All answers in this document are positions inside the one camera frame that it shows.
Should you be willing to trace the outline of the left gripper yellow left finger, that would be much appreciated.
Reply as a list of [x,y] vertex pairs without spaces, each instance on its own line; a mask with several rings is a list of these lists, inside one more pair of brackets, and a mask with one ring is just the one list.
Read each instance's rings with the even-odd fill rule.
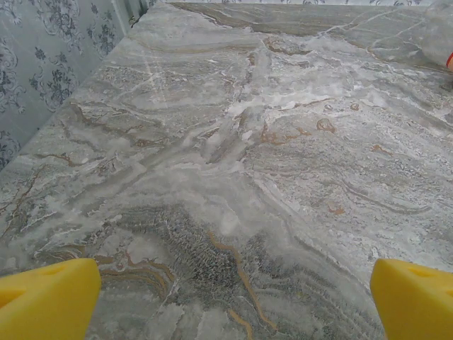
[[84,340],[101,289],[94,259],[0,278],[0,340]]

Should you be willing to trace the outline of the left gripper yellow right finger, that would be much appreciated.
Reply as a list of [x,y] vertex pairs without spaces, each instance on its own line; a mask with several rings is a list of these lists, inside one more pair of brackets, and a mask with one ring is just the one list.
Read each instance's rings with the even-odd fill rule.
[[386,340],[453,340],[453,273],[378,259],[369,286]]

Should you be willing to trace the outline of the Coca-Cola bottle red label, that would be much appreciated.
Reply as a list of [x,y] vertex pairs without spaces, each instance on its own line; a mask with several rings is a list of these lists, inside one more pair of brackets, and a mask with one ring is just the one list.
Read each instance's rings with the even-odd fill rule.
[[436,0],[425,12],[423,54],[453,72],[453,0]]

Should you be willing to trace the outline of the aluminium frame post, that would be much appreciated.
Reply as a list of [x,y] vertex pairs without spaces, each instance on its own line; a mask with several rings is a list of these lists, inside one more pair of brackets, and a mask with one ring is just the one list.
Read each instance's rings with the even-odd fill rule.
[[132,28],[158,0],[115,0],[120,18]]

